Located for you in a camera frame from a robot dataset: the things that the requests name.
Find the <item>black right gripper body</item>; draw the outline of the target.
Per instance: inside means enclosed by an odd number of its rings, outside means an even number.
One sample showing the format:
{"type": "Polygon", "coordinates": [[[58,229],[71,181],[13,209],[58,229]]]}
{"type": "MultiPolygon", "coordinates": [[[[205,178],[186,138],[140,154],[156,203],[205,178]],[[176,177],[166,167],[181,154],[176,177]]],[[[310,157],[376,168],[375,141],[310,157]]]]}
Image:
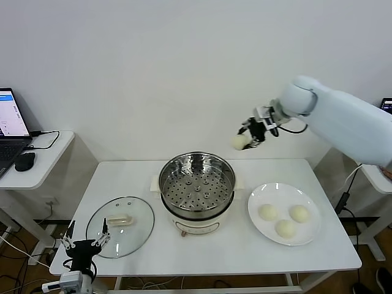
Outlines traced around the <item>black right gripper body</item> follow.
{"type": "Polygon", "coordinates": [[[261,144],[265,141],[267,129],[263,122],[258,122],[254,117],[248,119],[248,130],[251,134],[251,144],[261,144]]]}

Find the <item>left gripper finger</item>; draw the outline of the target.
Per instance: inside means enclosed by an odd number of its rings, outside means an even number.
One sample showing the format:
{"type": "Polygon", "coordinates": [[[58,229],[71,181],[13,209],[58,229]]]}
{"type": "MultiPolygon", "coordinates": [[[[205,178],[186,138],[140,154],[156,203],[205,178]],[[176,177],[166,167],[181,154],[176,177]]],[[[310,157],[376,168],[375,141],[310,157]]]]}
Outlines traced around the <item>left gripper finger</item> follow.
{"type": "Polygon", "coordinates": [[[110,236],[110,232],[108,230],[107,219],[104,218],[102,232],[100,234],[100,237],[92,243],[92,246],[105,247],[105,245],[108,243],[110,238],[111,238],[111,236],[110,236]]]}
{"type": "Polygon", "coordinates": [[[74,248],[75,244],[73,242],[73,232],[75,227],[75,221],[73,220],[68,226],[64,234],[61,235],[61,243],[65,248],[74,248]]]}

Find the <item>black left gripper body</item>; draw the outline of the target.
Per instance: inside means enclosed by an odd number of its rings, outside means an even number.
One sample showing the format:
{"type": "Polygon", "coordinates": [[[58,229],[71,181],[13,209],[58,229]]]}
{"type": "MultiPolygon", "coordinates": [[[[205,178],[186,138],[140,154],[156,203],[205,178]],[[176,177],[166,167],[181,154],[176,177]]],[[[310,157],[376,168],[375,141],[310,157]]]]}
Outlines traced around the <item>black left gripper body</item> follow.
{"type": "Polygon", "coordinates": [[[101,245],[93,239],[75,241],[73,247],[67,250],[67,256],[71,259],[72,271],[90,270],[92,258],[101,252],[101,245]]]}

